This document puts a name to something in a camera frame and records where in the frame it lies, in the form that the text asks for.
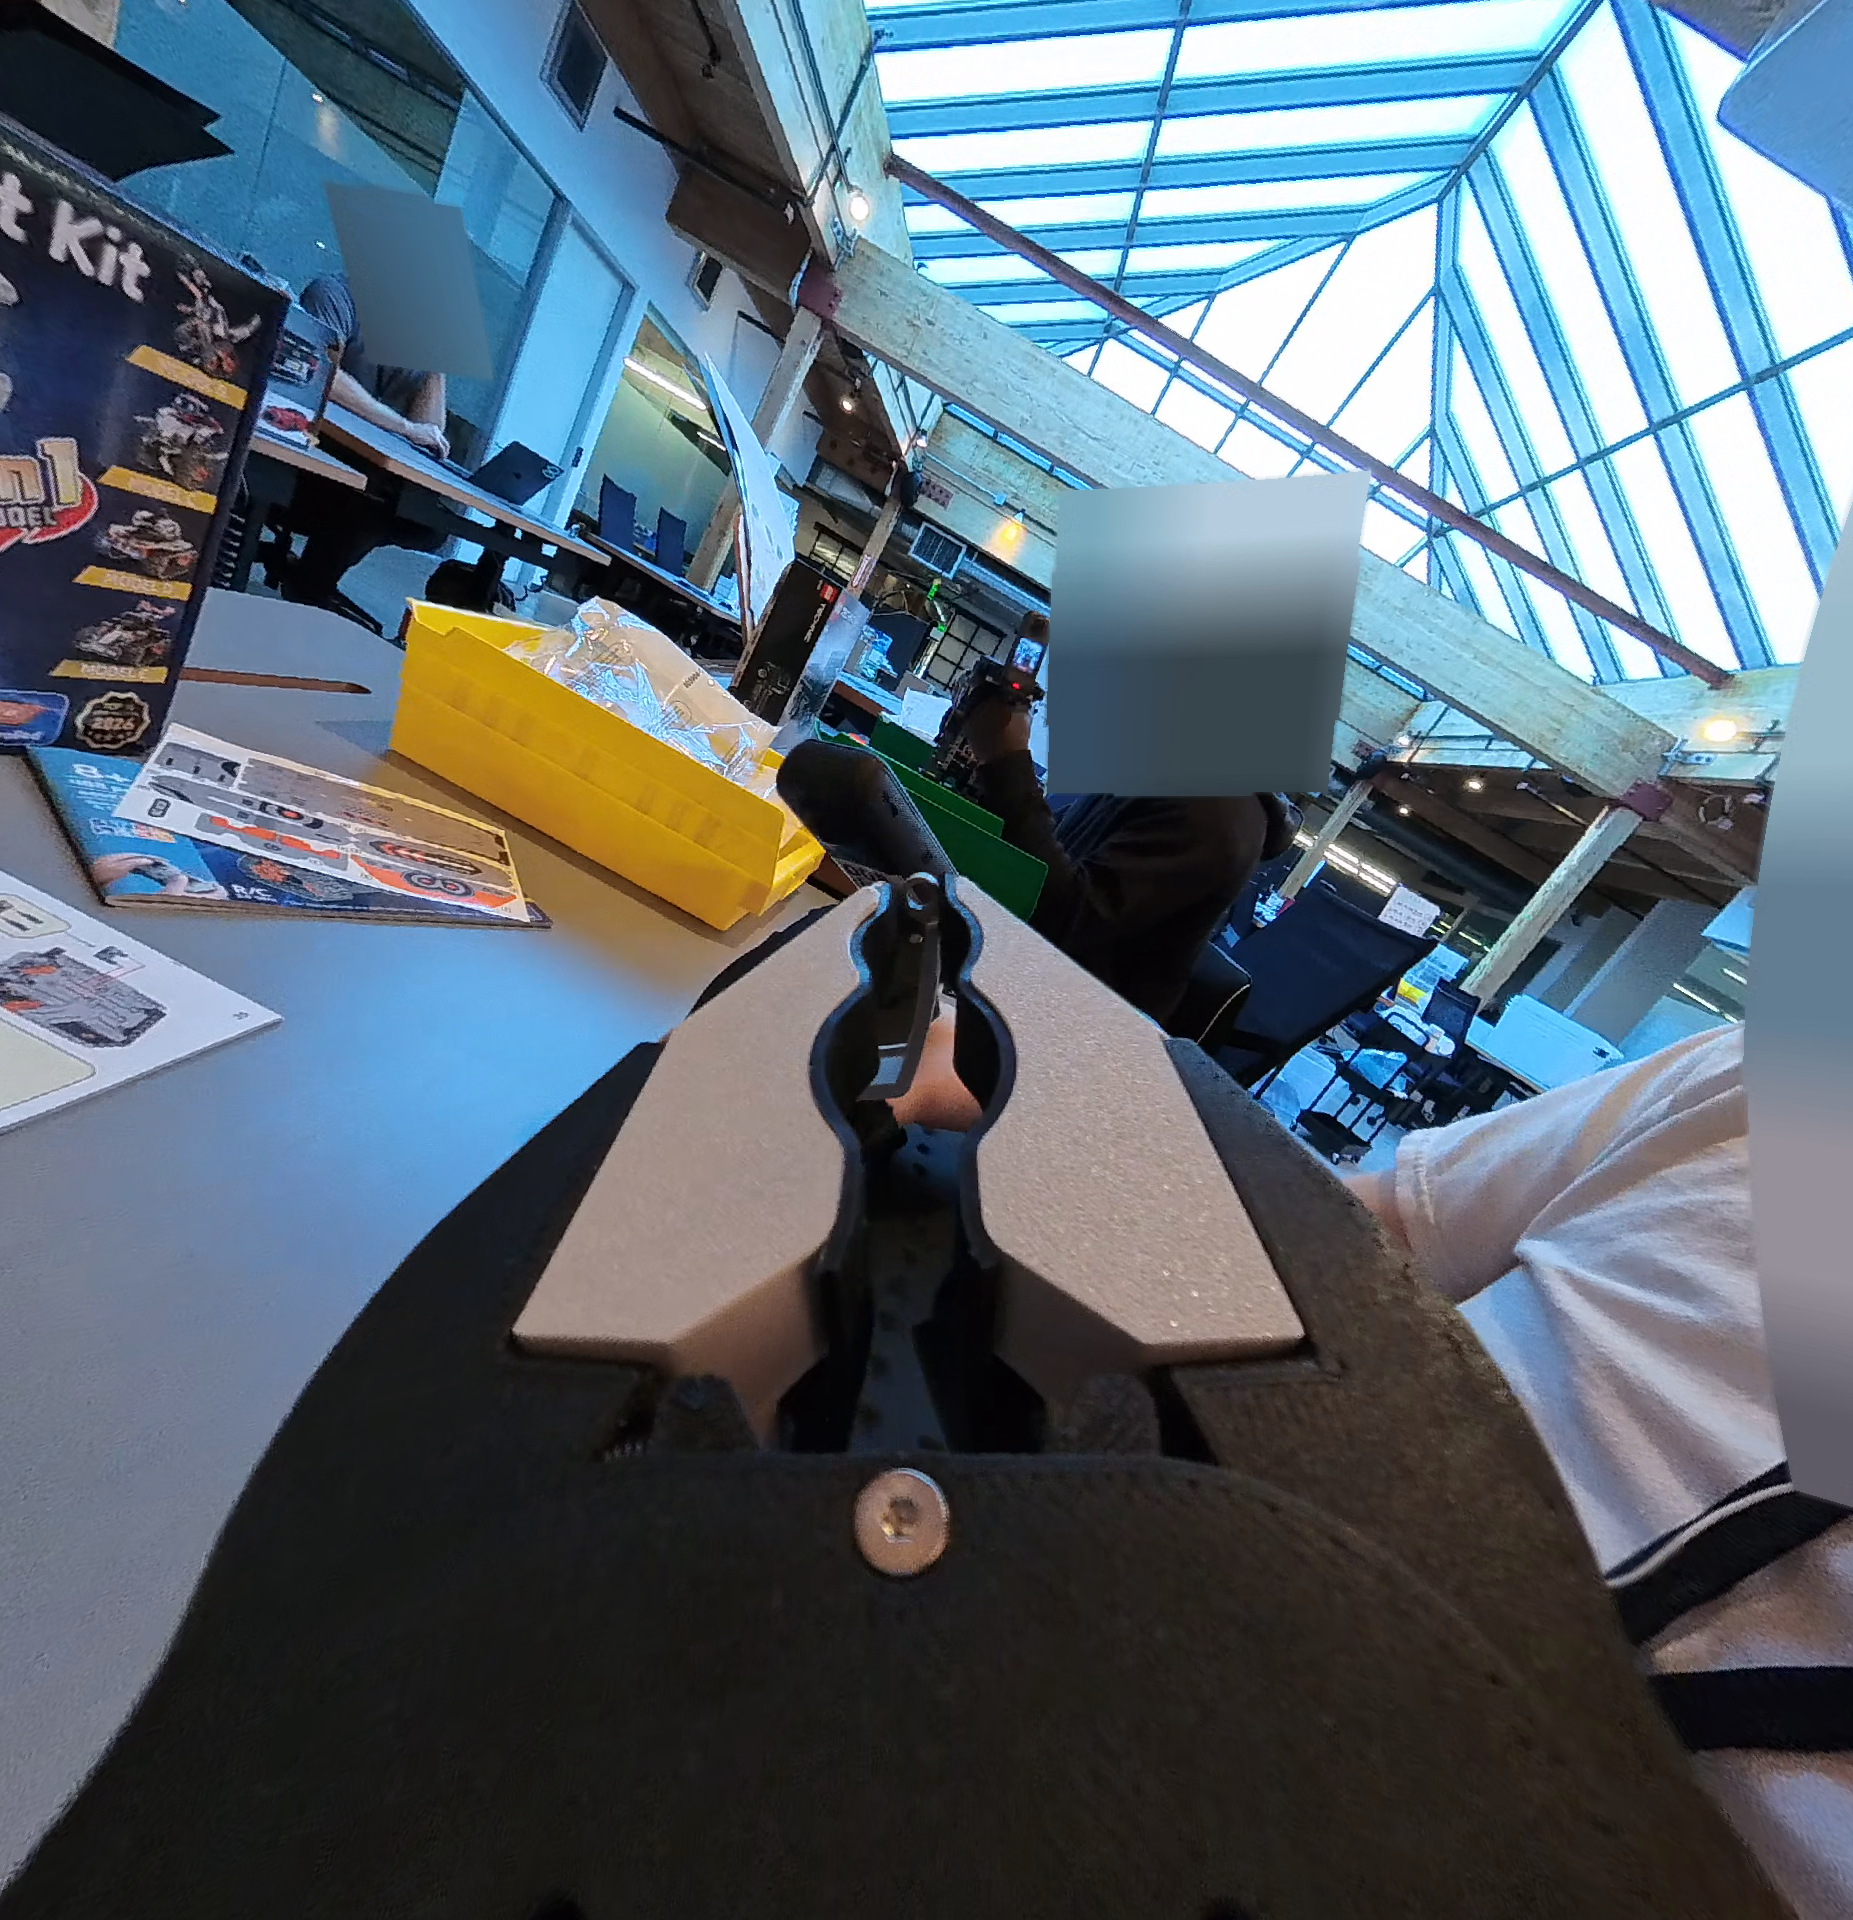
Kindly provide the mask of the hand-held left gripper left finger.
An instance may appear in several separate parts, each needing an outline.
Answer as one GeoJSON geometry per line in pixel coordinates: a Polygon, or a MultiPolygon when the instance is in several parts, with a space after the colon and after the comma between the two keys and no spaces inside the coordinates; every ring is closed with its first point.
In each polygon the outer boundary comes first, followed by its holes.
{"type": "Polygon", "coordinates": [[[723,1380],[763,1444],[842,1447],[874,1307],[870,1138],[889,1101],[851,953],[887,884],[690,1014],[661,1047],[513,1319],[538,1357],[723,1380]]]}

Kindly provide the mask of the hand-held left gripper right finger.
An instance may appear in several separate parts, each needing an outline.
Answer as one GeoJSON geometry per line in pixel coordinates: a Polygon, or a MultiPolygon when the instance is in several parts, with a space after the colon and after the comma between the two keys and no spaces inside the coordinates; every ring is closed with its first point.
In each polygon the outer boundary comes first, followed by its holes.
{"type": "Polygon", "coordinates": [[[941,953],[949,1072],[976,1104],[947,1442],[1037,1444],[1098,1378],[1298,1357],[1298,1307],[1162,1029],[967,878],[941,953]]]}

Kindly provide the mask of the grey curved building piece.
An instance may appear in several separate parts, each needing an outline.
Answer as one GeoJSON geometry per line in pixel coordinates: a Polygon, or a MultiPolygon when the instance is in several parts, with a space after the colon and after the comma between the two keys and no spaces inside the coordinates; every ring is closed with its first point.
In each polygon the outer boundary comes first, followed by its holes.
{"type": "Polygon", "coordinates": [[[884,902],[853,935],[866,989],[874,1069],[857,1101],[912,1090],[941,995],[941,881],[930,871],[896,878],[884,902]]]}

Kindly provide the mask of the grey desk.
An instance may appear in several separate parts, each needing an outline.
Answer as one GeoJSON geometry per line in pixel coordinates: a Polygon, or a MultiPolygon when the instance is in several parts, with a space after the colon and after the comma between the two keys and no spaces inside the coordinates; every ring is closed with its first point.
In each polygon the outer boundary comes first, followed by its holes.
{"type": "Polygon", "coordinates": [[[0,1137],[0,1885],[128,1716],[246,1474],[404,1257],[805,887],[712,932],[388,758],[404,653],[209,593],[171,715],[508,831],[538,932],[137,908],[280,1025],[0,1137]]]}

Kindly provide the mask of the background office desk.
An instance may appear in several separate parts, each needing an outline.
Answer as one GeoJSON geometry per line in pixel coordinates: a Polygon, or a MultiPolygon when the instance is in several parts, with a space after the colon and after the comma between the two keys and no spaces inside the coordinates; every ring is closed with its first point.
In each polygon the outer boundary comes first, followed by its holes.
{"type": "Polygon", "coordinates": [[[337,463],[335,473],[318,471],[318,480],[335,486],[345,480],[361,482],[363,491],[351,491],[349,497],[383,497],[401,523],[425,528],[424,548],[442,540],[453,550],[479,550],[471,572],[484,593],[491,592],[511,562],[535,568],[555,580],[585,580],[617,561],[600,544],[557,529],[529,505],[481,484],[479,474],[433,458],[404,426],[383,426],[330,402],[314,428],[314,439],[318,452],[337,463]]]}

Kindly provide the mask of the black office chair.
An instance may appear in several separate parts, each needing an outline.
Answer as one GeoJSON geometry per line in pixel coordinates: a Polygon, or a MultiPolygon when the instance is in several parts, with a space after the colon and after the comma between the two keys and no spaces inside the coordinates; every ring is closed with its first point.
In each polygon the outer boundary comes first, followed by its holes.
{"type": "Polygon", "coordinates": [[[1283,916],[1238,945],[1214,938],[1202,948],[1164,1031],[1198,1045],[1251,1088],[1351,1014],[1370,1009],[1433,948],[1432,938],[1309,887],[1283,916]]]}

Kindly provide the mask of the green bin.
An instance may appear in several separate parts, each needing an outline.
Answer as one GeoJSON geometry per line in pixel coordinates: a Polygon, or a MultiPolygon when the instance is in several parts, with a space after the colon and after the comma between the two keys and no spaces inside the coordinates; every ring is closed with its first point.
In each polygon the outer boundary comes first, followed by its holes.
{"type": "Polygon", "coordinates": [[[816,737],[833,746],[862,746],[883,760],[952,870],[1016,918],[1033,918],[1048,877],[1044,863],[1009,844],[1001,820],[985,806],[930,780],[934,748],[928,743],[887,720],[876,722],[866,740],[828,726],[818,726],[816,737]]]}

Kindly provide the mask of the yellow bin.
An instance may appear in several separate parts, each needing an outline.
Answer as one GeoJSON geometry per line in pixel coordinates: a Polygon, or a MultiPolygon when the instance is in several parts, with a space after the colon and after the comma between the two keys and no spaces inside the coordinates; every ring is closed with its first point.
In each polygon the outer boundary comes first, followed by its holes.
{"type": "Polygon", "coordinates": [[[726,932],[826,853],[750,792],[508,655],[528,623],[410,600],[391,748],[469,800],[726,932]]]}

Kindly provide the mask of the clear plastic bag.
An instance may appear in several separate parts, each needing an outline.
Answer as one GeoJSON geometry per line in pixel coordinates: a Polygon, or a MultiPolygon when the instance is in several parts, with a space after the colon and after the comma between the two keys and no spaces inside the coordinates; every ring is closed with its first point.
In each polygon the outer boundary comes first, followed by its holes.
{"type": "Polygon", "coordinates": [[[532,630],[503,651],[736,785],[766,794],[774,784],[770,724],[617,603],[592,598],[565,628],[532,630]]]}

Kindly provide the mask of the black carton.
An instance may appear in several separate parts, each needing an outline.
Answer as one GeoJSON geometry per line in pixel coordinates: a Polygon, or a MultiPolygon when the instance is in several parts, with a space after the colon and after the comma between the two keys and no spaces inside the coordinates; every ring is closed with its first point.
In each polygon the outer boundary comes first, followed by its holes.
{"type": "Polygon", "coordinates": [[[830,572],[805,558],[790,562],[727,685],[741,706],[771,726],[785,720],[841,596],[842,586],[830,572]]]}

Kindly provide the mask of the white instruction booklet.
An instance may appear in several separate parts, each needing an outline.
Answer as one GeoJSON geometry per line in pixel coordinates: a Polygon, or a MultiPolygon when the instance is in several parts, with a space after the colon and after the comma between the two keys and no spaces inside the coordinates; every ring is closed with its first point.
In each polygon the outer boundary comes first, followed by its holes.
{"type": "Polygon", "coordinates": [[[0,1134],[278,1021],[0,871],[0,1134]]]}

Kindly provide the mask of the blue booklet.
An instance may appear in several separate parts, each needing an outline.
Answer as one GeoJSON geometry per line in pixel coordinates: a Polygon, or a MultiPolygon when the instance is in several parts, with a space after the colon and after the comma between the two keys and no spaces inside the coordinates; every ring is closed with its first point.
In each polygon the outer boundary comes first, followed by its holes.
{"type": "Polygon", "coordinates": [[[186,908],[266,911],[380,924],[549,927],[528,902],[522,923],[449,900],[401,897],[341,877],[289,868],[264,853],[235,853],[115,814],[137,777],[121,758],[29,746],[26,764],[75,846],[79,863],[111,908],[186,908]]]}

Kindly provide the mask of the white board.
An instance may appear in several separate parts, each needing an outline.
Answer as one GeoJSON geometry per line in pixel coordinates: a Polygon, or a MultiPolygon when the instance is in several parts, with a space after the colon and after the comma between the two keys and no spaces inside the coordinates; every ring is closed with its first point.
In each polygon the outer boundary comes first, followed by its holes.
{"type": "Polygon", "coordinates": [[[702,363],[702,385],[739,491],[736,569],[739,620],[752,642],[781,576],[794,558],[794,517],[777,484],[778,461],[752,428],[721,376],[702,363]]]}

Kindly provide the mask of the blue robot kit box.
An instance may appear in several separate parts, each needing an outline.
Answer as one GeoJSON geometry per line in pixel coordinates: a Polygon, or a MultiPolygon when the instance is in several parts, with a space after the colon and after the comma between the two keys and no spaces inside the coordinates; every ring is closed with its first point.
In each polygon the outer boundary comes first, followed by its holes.
{"type": "Polygon", "coordinates": [[[0,752],[156,742],[284,314],[0,113],[0,752]]]}

